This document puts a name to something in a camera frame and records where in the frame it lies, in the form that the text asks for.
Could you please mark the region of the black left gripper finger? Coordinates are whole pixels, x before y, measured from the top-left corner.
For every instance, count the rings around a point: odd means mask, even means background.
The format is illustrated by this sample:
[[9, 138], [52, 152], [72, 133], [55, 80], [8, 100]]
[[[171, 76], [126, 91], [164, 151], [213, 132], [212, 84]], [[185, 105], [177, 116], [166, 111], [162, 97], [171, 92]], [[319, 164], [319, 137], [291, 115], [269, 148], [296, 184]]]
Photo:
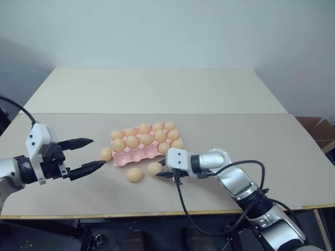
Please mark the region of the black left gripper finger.
[[71, 181], [85, 177], [100, 169], [106, 161], [93, 161], [82, 165], [80, 168], [70, 170], [68, 169], [68, 178]]
[[58, 146], [63, 150], [76, 150], [82, 148], [90, 143], [94, 142], [92, 139], [88, 138], [77, 138], [77, 139], [70, 139], [66, 141], [58, 142]]

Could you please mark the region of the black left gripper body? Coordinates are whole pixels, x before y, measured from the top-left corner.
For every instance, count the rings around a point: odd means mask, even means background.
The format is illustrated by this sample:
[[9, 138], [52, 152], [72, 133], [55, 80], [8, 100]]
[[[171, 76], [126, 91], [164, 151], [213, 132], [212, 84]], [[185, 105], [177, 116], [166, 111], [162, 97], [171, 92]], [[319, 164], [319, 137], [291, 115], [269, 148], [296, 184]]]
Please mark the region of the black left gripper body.
[[39, 151], [42, 156], [40, 163], [45, 179], [69, 178], [69, 168], [65, 165], [63, 150], [68, 150], [66, 142], [44, 144]]

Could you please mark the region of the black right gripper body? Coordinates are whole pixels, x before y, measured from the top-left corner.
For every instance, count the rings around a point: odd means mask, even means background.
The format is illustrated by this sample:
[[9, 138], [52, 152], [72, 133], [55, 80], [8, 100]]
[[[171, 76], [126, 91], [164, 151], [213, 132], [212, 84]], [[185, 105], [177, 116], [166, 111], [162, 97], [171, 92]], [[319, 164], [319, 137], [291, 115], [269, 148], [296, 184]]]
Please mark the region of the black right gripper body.
[[180, 169], [172, 169], [172, 177], [174, 181], [180, 181], [182, 177], [187, 177], [187, 172]]

